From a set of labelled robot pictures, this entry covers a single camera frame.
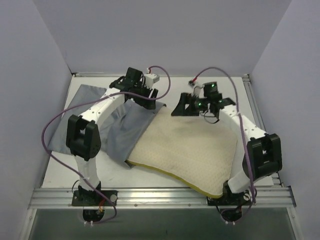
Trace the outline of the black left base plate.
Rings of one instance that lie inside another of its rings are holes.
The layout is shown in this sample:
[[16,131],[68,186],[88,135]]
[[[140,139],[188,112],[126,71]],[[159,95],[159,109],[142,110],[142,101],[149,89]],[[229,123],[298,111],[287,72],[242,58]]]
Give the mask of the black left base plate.
[[[106,196],[114,205],[117,204],[118,191],[116,190],[101,190],[104,196]],[[73,193],[71,205],[74,207],[93,207],[100,206],[103,203],[104,206],[111,206],[111,204],[105,200],[101,195],[95,191],[76,190]]]

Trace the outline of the aluminium right side rail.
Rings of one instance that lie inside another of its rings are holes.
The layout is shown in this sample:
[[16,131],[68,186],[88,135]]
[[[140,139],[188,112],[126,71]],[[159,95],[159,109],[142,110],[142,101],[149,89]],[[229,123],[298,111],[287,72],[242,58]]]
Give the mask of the aluminium right side rail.
[[281,183],[279,171],[283,168],[282,149],[280,137],[275,133],[266,131],[260,113],[258,103],[253,92],[251,78],[249,74],[242,77],[244,89],[249,101],[254,119],[254,129],[260,129],[262,133],[255,134],[254,140],[251,140],[252,148],[249,152],[253,154],[253,170],[255,173],[257,186],[273,186]]

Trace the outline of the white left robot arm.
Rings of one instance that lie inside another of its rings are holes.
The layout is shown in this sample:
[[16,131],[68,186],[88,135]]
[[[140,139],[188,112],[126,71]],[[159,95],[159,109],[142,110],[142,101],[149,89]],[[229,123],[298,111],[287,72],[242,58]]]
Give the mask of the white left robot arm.
[[[130,92],[146,98],[156,98],[157,89],[153,85],[160,80],[160,76],[129,67],[126,75],[113,81],[103,97],[120,92]],[[137,100],[139,105],[147,109],[154,109],[154,100],[145,100],[128,94],[119,94],[95,103],[80,115],[71,115],[67,122],[66,146],[74,156],[79,177],[78,194],[90,206],[101,201],[101,181],[98,178],[96,156],[101,149],[99,127],[111,113],[128,99]]]

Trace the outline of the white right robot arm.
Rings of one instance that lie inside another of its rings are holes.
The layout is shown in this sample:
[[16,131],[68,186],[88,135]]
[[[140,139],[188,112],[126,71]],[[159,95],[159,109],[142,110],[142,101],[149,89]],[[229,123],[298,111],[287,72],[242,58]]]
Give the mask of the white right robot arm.
[[191,93],[183,92],[171,112],[173,117],[214,118],[214,125],[221,125],[236,136],[236,147],[226,189],[222,200],[232,205],[240,193],[253,190],[255,182],[270,176],[283,167],[280,137],[259,128],[240,112],[238,99],[223,97],[216,81],[199,84],[189,82]]

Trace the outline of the grey pillowcase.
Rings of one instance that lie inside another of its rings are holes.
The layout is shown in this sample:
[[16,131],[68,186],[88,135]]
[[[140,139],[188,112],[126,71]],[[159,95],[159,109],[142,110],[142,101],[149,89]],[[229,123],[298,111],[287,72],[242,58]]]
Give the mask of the grey pillowcase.
[[[155,109],[148,110],[127,100],[114,110],[99,127],[101,151],[105,152],[113,161],[124,163],[133,151],[137,141],[151,124],[154,117],[164,103],[157,101]],[[79,106],[64,113],[58,127],[53,134],[48,149],[54,152],[70,155],[66,146],[67,125],[71,115],[80,115],[89,109],[89,105]]]

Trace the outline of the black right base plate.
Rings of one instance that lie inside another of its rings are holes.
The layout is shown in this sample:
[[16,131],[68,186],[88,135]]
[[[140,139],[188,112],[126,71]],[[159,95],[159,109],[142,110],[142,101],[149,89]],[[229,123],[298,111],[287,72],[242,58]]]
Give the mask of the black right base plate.
[[206,197],[208,206],[240,206],[245,205],[250,200],[250,193],[246,189],[240,193],[232,193],[230,187],[225,182],[222,188],[222,196],[219,198]]

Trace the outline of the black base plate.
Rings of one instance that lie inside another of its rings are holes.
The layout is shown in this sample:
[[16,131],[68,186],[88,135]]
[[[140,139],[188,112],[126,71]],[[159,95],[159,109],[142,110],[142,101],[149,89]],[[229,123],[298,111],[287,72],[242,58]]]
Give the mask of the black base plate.
[[[114,205],[117,204],[118,191],[116,190],[101,190],[104,196],[106,196]],[[111,204],[105,200],[101,195],[95,191],[76,190],[73,193],[71,205],[74,207],[93,207],[100,206],[103,203],[104,206],[111,206]]]
[[250,200],[250,193],[246,189],[240,193],[232,193],[230,187],[225,182],[222,188],[222,196],[219,198],[206,197],[208,206],[240,206],[245,205]]

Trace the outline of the aluminium rail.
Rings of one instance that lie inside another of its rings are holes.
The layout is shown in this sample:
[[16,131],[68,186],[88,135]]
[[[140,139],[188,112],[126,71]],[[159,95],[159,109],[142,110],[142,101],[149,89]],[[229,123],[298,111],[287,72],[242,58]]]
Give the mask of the aluminium rail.
[[[257,187],[256,208],[295,207],[293,192],[289,187]],[[69,188],[38,188],[32,193],[30,209],[96,210],[93,206],[73,206]],[[191,188],[121,188],[118,190],[116,208],[125,209],[205,209],[207,198]]]
[[280,137],[275,133],[266,131],[260,113],[258,103],[253,92],[251,78],[249,74],[242,77],[244,89],[249,101],[254,119],[254,129],[260,129],[262,133],[255,134],[254,140],[251,140],[252,148],[249,152],[253,154],[253,170],[255,173],[257,186],[273,186],[281,183],[279,171],[283,168],[282,149]]

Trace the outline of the aluminium front rail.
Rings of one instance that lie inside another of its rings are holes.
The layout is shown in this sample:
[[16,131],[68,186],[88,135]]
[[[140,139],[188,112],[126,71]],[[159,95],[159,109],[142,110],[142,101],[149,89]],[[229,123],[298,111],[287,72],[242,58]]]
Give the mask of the aluminium front rail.
[[[289,187],[257,187],[256,208],[295,207],[293,192]],[[73,206],[69,188],[38,188],[32,193],[30,209],[96,210],[93,206]],[[116,208],[125,209],[205,209],[207,198],[191,188],[121,188],[118,190]]]

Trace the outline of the cream pillow yellow edge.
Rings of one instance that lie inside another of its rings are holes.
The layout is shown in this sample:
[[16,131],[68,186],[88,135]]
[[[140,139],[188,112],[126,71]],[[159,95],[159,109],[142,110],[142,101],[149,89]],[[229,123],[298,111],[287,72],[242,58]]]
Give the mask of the cream pillow yellow edge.
[[162,107],[127,161],[174,177],[207,197],[220,198],[231,175],[237,139],[223,123],[171,116],[171,110]]

